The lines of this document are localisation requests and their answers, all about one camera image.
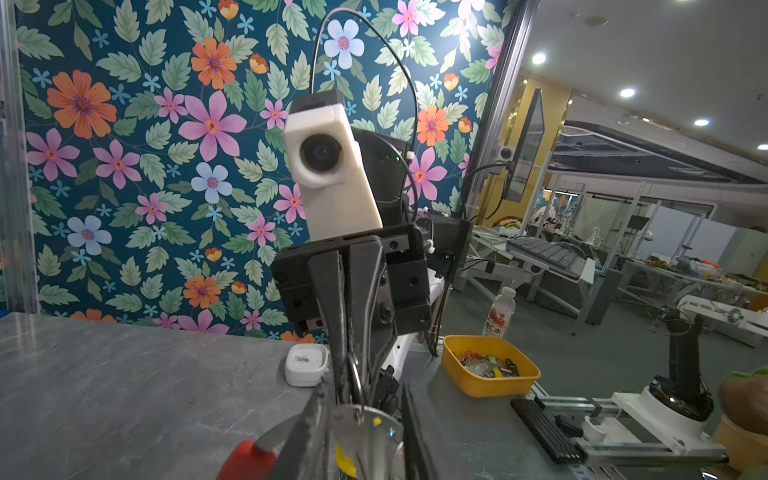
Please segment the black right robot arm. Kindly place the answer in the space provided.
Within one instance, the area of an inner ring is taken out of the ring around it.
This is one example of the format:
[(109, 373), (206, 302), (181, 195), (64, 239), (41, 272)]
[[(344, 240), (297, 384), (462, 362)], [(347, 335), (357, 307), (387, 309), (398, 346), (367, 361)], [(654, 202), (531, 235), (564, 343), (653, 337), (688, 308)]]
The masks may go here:
[(392, 413), (410, 342), (437, 346), (472, 227), (410, 201), (408, 142), (353, 134), (382, 227), (283, 249), (271, 270), (296, 332), (326, 331), (338, 393)]

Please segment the metal keyring with red grip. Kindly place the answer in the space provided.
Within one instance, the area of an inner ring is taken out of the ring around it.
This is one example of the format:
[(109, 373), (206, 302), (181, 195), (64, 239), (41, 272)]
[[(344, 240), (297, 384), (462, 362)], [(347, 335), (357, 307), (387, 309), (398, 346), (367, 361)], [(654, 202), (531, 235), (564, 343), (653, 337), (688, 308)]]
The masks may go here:
[[(268, 479), (299, 414), (255, 440), (238, 444), (217, 477)], [(350, 397), (348, 403), (334, 403), (330, 416), (329, 472), (336, 465), (334, 449), (337, 446), (341, 446), (354, 461), (358, 479), (392, 479), (396, 476), (397, 452), (402, 446), (402, 426), (392, 416), (370, 406), (358, 405)]]

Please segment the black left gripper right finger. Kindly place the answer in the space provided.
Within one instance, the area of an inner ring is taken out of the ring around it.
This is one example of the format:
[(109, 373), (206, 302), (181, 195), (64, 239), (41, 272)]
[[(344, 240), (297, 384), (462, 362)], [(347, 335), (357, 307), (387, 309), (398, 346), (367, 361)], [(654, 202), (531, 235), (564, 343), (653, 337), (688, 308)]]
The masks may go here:
[(415, 381), (402, 394), (404, 466), (407, 479), (446, 479), (438, 417), (426, 390)]

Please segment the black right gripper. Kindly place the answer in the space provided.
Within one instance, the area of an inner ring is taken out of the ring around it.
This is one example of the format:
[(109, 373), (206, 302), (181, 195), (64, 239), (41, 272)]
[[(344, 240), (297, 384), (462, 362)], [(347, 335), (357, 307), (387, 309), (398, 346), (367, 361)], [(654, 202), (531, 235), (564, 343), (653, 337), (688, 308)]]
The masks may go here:
[(338, 403), (367, 403), (371, 331), (405, 335), (431, 322), (424, 234), (414, 223), (283, 249), (271, 273), (296, 333), (327, 329)]

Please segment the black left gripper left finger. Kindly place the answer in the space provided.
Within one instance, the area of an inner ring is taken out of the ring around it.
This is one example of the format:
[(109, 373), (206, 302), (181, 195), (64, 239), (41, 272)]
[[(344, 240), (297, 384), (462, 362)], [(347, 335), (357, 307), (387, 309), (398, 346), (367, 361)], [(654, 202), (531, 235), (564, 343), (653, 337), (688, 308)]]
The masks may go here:
[(327, 479), (333, 381), (323, 377), (282, 445), (268, 479)]

